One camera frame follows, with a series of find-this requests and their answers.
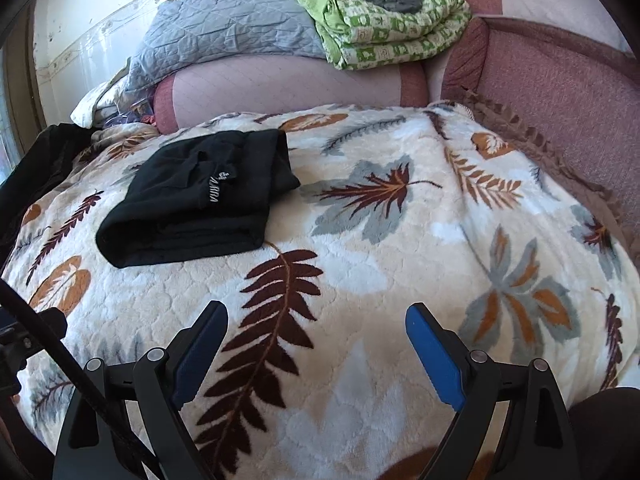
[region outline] white blanket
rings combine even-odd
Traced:
[[[273,205],[260,250],[127,269],[98,252],[100,222],[159,146],[274,127],[303,185]],[[28,211],[4,278],[36,310],[67,314],[81,365],[136,360],[225,303],[221,351],[181,411],[221,477],[370,480],[407,457],[424,466],[452,410],[404,332],[416,301],[494,360],[545,358],[567,405],[640,385],[640,281],[620,244],[450,106],[231,114],[170,136],[128,124],[101,137]],[[22,416],[55,449],[68,381],[44,353],[20,380]]]

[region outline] bed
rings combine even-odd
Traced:
[[[3,277],[34,309],[65,312],[64,343],[81,364],[135,360],[210,300],[225,303],[222,351],[181,411],[221,478],[414,478],[452,417],[404,334],[415,301],[495,360],[545,358],[568,406],[640,387],[640,280],[611,193],[510,107],[468,91],[456,96],[467,106],[427,106],[428,77],[417,99],[406,85],[420,81],[415,66],[402,70],[385,78],[393,101],[375,107],[371,97],[247,104],[200,124],[184,123],[180,73],[170,76],[161,87],[173,119],[94,134],[26,211]],[[272,206],[260,250],[127,269],[105,261],[95,232],[159,147],[270,128],[287,133],[302,186]],[[20,379],[18,409],[55,449],[68,381],[44,354]],[[495,449],[496,415],[478,467]]]

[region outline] gray quilted blanket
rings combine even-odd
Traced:
[[[169,0],[131,59],[127,91],[235,54],[326,58],[313,19],[296,0]]]

